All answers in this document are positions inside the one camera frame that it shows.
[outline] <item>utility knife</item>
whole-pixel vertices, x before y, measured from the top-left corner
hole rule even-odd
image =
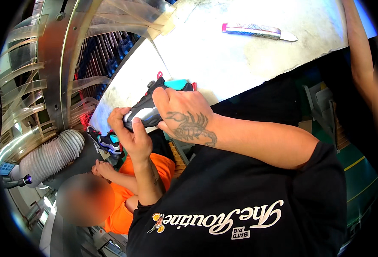
[[[282,31],[278,28],[257,25],[253,23],[223,23],[222,31],[232,34],[242,34],[257,37],[267,37],[275,40],[297,41],[298,38],[290,32]]]

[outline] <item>fingernail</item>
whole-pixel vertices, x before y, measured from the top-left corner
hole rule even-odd
[[[139,118],[133,118],[132,120],[132,124],[139,123],[139,122],[140,122]]]

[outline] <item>scorpion tattoo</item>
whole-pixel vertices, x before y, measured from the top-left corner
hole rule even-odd
[[[172,119],[181,122],[179,126],[173,130],[177,139],[184,139],[186,141],[193,140],[193,137],[199,139],[199,136],[209,137],[212,141],[206,142],[205,145],[214,147],[216,145],[217,137],[212,131],[206,130],[207,123],[209,120],[202,113],[196,114],[197,121],[195,117],[188,112],[189,116],[184,115],[177,111],[169,111],[167,113],[169,117],[166,119]]]

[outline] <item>black t-shirt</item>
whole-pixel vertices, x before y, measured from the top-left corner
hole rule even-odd
[[[161,214],[163,227],[147,233]],[[332,146],[319,142],[300,171],[203,147],[156,204],[138,205],[127,255],[336,256],[345,231]]]

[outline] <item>white work table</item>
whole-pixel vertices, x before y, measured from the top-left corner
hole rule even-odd
[[[159,71],[165,80],[197,82],[213,105],[348,46],[340,0],[179,0],[174,6],[176,28],[159,35],[155,47],[145,39],[100,100],[90,125],[103,135],[110,130],[106,121],[110,112],[135,105]],[[376,36],[370,20],[358,9],[368,37]],[[223,33],[222,23],[227,22],[276,27],[299,40]]]

